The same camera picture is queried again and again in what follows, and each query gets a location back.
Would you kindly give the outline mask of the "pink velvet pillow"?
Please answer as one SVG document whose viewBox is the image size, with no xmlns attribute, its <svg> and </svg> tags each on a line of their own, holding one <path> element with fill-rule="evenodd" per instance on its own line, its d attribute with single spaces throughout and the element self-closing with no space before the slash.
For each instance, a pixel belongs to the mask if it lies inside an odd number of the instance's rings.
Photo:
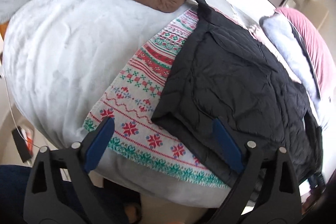
<svg viewBox="0 0 336 224">
<path fill-rule="evenodd" d="M 303 13 L 294 8 L 278 7 L 275 12 L 284 15 L 303 38 L 322 95 L 334 96 L 335 62 L 321 34 Z"/>
</svg>

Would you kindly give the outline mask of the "patterned nordic knit blanket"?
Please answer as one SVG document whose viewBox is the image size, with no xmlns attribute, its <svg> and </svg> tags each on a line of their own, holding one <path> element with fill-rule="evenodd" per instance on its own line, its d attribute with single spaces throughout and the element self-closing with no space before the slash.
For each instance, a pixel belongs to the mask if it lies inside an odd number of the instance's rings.
<svg viewBox="0 0 336 224">
<path fill-rule="evenodd" d="M 192 7 L 146 42 L 92 107 L 83 127 L 91 132 L 104 118 L 112 118 L 110 150 L 181 181 L 226 188 L 179 139 L 151 121 L 173 61 L 197 22 Z"/>
</svg>

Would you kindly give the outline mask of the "black device on floor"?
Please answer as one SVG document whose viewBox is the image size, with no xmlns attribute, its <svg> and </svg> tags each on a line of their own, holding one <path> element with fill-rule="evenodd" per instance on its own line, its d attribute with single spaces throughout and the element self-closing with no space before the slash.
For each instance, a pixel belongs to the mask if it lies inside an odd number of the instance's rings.
<svg viewBox="0 0 336 224">
<path fill-rule="evenodd" d="M 18 127 L 18 129 L 13 129 L 11 135 L 21 161 L 23 163 L 30 161 L 33 158 L 33 145 L 22 137 L 22 128 Z"/>
</svg>

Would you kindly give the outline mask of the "black quilted puffer jacket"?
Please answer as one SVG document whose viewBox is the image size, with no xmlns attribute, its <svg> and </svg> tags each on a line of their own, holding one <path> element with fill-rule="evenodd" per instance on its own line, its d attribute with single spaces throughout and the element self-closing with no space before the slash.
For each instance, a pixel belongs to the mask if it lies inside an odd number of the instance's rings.
<svg viewBox="0 0 336 224">
<path fill-rule="evenodd" d="M 198 22 L 177 54 L 151 120 L 176 136 L 228 186 L 229 164 L 219 119 L 239 143 L 274 151 L 285 147 L 299 182 L 322 169 L 322 133 L 305 88 L 275 55 L 240 25 L 197 2 Z"/>
</svg>

